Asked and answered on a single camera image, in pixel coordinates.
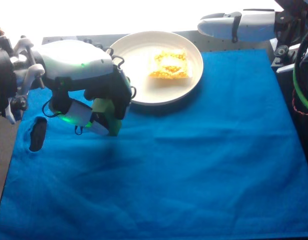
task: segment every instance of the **round plate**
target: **round plate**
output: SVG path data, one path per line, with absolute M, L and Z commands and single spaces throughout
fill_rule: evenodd
M 121 65 L 137 94 L 132 103 L 141 105 L 165 105 L 188 94 L 199 82 L 203 74 L 203 58 L 194 44 L 186 38 L 171 32 L 144 31 L 127 35 L 116 41 L 111 48 L 114 55 L 121 56 Z M 148 77 L 149 62 L 157 50 L 184 49 L 187 54 L 191 78 L 154 79 Z

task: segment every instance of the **white robot shell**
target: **white robot shell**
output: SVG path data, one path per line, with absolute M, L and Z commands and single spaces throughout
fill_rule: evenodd
M 70 77 L 73 81 L 113 72 L 112 58 L 102 49 L 79 40 L 60 40 L 36 49 L 42 56 L 46 77 Z

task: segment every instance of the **green cable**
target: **green cable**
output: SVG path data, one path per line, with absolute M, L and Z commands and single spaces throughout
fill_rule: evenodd
M 293 72 L 293 80 L 294 80 L 295 90 L 296 90 L 296 93 L 297 93 L 299 99 L 302 101 L 303 105 L 305 105 L 305 107 L 308 109 L 308 100 L 305 98 L 303 92 L 299 88 L 295 68 L 294 68 L 294 72 Z

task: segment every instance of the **white plate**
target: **white plate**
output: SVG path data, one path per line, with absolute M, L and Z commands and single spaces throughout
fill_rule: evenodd
M 194 44 L 171 32 L 144 31 L 127 35 L 116 41 L 111 48 L 114 55 L 121 56 L 125 63 L 121 68 L 137 88 L 133 103 L 141 105 L 165 105 L 188 94 L 203 74 L 203 58 Z M 184 49 L 192 77 L 186 79 L 151 79 L 149 61 L 158 50 Z

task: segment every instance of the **red wire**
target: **red wire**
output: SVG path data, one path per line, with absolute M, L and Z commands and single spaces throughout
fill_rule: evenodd
M 294 110 L 295 110 L 296 112 L 298 112 L 299 114 L 303 115 L 303 116 L 308 116 L 308 113 L 304 113 L 304 112 L 302 112 L 302 111 L 297 110 L 296 105 L 295 105 L 295 94 L 296 94 L 296 91 L 295 91 L 295 89 L 294 89 L 294 90 L 293 90 L 293 108 L 294 108 Z

